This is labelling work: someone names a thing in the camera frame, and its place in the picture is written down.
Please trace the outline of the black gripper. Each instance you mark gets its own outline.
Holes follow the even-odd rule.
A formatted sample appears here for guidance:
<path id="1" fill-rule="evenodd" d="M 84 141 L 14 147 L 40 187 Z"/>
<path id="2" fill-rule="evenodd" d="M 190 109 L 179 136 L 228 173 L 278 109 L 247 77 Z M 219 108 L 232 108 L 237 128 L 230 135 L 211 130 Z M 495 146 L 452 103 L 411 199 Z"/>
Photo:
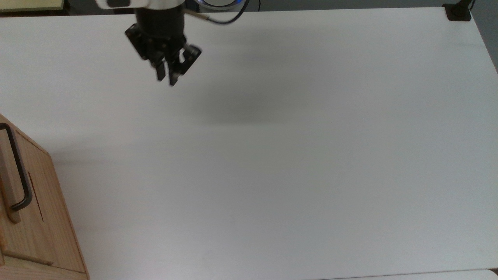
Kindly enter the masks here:
<path id="1" fill-rule="evenodd" d="M 189 44 L 184 35 L 155 38 L 144 33 L 137 23 L 125 31 L 126 37 L 142 60 L 148 60 L 156 71 L 157 81 L 169 76 L 169 85 L 175 86 L 199 58 L 202 50 Z"/>

